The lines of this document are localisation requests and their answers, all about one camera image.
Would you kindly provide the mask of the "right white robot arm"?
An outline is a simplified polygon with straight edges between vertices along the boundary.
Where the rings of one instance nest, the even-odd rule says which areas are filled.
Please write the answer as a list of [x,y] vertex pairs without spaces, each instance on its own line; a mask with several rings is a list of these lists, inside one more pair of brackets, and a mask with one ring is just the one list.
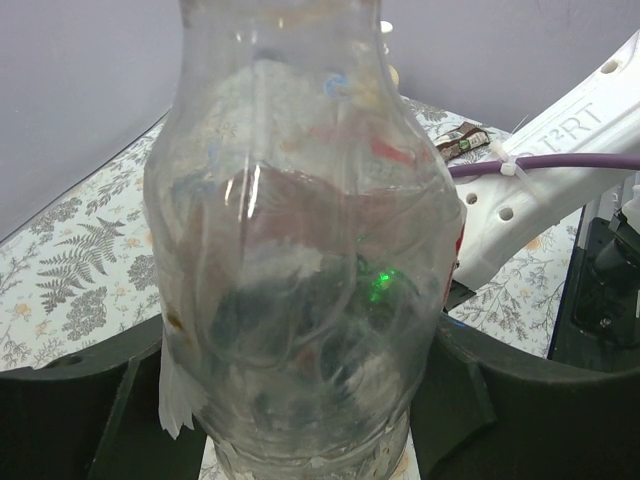
[[455,280],[486,284],[531,239],[639,169],[639,36],[504,140],[452,169],[468,206]]

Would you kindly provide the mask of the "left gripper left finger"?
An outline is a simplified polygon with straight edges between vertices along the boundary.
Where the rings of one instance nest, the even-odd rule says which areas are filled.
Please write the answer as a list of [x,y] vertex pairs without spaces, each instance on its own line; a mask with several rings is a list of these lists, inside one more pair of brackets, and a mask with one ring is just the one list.
[[42,368],[1,374],[4,479],[196,479],[200,427],[172,439],[158,418],[162,319]]

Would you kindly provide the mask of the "red label cola bottle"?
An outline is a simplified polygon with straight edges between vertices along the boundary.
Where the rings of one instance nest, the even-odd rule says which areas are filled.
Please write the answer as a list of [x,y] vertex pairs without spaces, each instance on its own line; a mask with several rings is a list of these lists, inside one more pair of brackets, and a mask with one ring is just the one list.
[[159,419],[230,479],[387,479],[465,208],[401,100],[376,1],[184,1],[146,162]]

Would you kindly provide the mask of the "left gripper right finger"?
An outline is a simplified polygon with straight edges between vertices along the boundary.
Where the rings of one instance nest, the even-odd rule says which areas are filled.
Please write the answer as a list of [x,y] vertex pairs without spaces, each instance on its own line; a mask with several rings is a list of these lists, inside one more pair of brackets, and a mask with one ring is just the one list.
[[579,369],[440,324],[411,430],[423,479],[636,479],[639,371]]

